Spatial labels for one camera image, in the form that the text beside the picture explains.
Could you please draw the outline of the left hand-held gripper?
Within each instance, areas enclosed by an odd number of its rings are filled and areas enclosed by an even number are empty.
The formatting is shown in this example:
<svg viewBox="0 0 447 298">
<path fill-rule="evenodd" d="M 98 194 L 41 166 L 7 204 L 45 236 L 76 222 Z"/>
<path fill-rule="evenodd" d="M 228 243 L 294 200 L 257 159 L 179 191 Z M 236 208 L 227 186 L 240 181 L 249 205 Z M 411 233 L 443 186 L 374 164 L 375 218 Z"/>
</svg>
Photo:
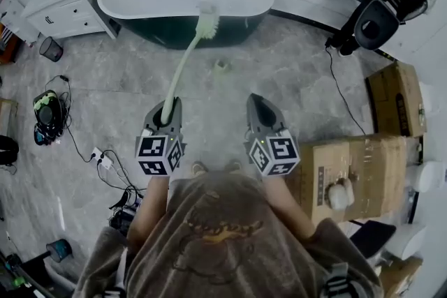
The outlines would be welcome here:
<svg viewBox="0 0 447 298">
<path fill-rule="evenodd" d="M 135 158 L 143 173 L 151 177 L 170 177 L 184 155 L 185 143 L 178 134 L 156 132 L 165 130 L 161 123 L 164 100 L 155 105 L 145 117 L 145 128 L 136 138 Z M 182 100 L 174 97 L 170 113 L 170 132 L 180 132 L 182 128 Z"/>
</svg>

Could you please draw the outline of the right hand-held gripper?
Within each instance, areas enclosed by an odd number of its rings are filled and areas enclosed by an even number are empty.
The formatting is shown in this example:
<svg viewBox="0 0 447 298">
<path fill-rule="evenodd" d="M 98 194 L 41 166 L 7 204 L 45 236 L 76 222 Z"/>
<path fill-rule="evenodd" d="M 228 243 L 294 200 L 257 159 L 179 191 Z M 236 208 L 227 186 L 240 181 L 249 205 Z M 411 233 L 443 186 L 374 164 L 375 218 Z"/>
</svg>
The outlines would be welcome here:
<svg viewBox="0 0 447 298">
<path fill-rule="evenodd" d="M 300 162 L 297 141 L 279 108 L 258 94 L 247 99 L 247 125 L 252 134 L 244 143 L 249 162 L 262 177 L 290 174 Z"/>
</svg>

